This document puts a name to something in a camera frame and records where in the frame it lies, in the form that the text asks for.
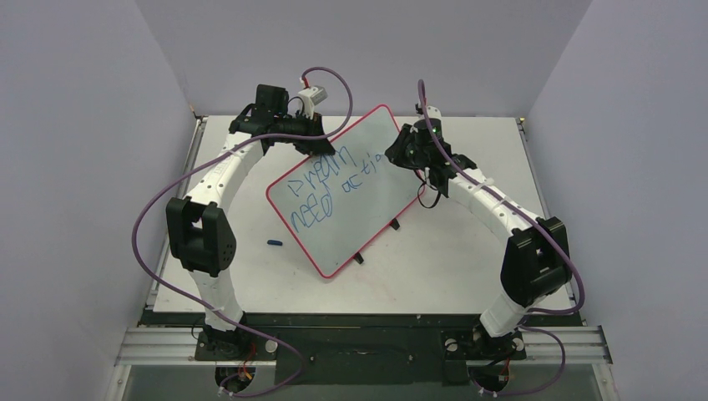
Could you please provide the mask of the red-framed whiteboard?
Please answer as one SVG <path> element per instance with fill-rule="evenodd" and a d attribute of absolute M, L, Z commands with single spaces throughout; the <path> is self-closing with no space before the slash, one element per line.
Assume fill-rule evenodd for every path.
<path fill-rule="evenodd" d="M 355 261 L 416 201 L 419 179 L 384 155 L 398 134 L 380 104 L 332 138 L 334 155 L 311 156 L 267 187 L 271 207 L 321 277 Z"/>

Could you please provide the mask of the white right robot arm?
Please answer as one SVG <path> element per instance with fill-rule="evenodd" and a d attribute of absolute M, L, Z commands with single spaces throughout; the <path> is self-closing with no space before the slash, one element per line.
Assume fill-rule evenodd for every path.
<path fill-rule="evenodd" d="M 557 218 L 525 210 L 500 191 L 475 162 L 454 154 L 442 136 L 442 122 L 404 124 L 385 156 L 415 171 L 440 195 L 477 217 L 505 246 L 501 293 L 480 316 L 471 334 L 473 350 L 491 357 L 523 317 L 573 276 L 565 261 L 567 232 Z"/>

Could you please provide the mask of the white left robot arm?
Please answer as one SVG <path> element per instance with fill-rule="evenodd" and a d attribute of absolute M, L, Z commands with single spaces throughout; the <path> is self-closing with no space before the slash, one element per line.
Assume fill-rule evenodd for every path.
<path fill-rule="evenodd" d="M 236 325 L 245 313 L 236 300 L 229 272 L 237 242 L 227 208 L 252 168 L 276 143 L 291 143 L 303 155 L 333 155 L 315 107 L 327 97 L 321 86 L 298 93 L 301 109 L 288 112 L 290 100 L 282 87 L 258 85 L 255 101 L 230 123 L 219 162 L 182 198 L 166 206 L 170 252 L 194 280 L 206 302 L 205 345 L 229 359 L 243 357 L 251 335 Z"/>

